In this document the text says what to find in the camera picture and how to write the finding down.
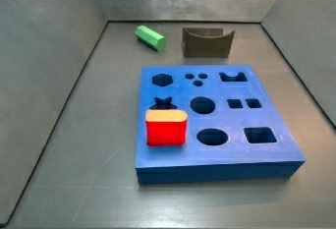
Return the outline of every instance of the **gray floor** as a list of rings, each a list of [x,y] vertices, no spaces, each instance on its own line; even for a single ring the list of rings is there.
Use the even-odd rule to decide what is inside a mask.
[[[146,24],[168,37],[154,52],[139,24],[110,24],[10,228],[336,227],[336,134],[260,25]],[[184,59],[183,27],[236,30],[230,58]],[[250,64],[307,156],[286,180],[140,187],[134,170],[138,87],[146,65]]]

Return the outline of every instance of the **circular hole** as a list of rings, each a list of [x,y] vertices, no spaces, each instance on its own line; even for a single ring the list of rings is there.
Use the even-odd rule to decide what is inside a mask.
[[[207,74],[199,74],[199,77],[200,77],[202,79],[206,79],[206,78],[208,77],[208,75],[207,75]]]
[[[187,74],[187,75],[186,75],[186,78],[187,78],[187,79],[194,79],[194,78],[195,78],[195,75]]]
[[[202,86],[204,83],[202,81],[194,81],[195,86]]]
[[[215,102],[207,97],[196,97],[191,101],[191,107],[196,113],[207,115],[215,110]]]
[[[198,133],[199,141],[210,146],[223,145],[228,140],[228,135],[219,129],[204,129]]]

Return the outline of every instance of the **small circular hole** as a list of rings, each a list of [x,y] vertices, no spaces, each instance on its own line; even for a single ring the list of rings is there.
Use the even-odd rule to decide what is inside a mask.
[[[208,75],[207,75],[207,74],[199,74],[199,77],[200,77],[202,79],[206,79],[206,78],[208,77]]]
[[[198,133],[199,141],[210,146],[223,145],[228,140],[228,135],[219,129],[204,129]]]
[[[194,81],[195,86],[202,86],[204,83],[202,81]]]
[[[191,80],[191,79],[194,79],[194,78],[195,78],[195,75],[192,75],[192,74],[187,74],[187,75],[186,75],[186,78]]]

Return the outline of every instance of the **hexagonal hole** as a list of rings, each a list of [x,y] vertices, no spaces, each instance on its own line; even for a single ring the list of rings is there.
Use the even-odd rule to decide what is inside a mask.
[[[159,74],[152,77],[152,83],[158,86],[168,86],[174,84],[174,77],[166,74]]]

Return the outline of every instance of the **red block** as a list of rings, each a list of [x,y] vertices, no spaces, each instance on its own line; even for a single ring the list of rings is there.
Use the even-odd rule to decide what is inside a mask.
[[[147,110],[147,144],[183,145],[187,139],[188,114],[179,109]]]

